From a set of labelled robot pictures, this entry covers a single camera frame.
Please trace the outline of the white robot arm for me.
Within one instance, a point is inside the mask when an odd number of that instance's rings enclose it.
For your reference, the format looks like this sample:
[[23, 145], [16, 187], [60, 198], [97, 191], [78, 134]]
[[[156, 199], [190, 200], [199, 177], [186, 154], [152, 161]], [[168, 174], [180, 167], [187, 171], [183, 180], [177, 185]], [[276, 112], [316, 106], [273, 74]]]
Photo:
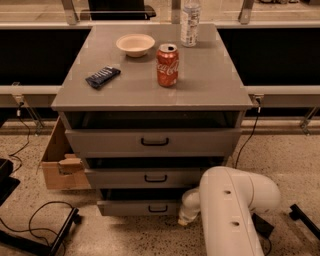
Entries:
[[264, 256], [251, 214], [278, 207], [281, 195], [270, 178], [218, 166], [182, 196], [178, 223], [202, 218], [207, 256]]

